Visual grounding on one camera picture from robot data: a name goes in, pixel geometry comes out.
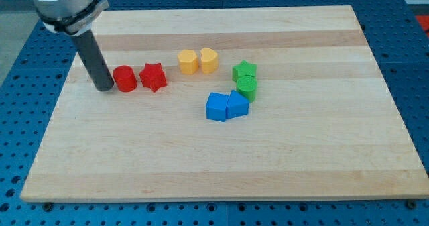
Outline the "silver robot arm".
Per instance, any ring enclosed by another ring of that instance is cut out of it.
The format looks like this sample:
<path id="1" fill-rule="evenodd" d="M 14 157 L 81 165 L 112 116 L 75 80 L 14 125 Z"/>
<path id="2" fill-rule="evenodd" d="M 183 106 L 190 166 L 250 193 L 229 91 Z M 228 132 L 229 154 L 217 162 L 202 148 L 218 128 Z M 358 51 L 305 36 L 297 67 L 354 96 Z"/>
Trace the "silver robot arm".
<path id="1" fill-rule="evenodd" d="M 79 36 L 107 8 L 107 0 L 31 0 L 47 30 Z"/>

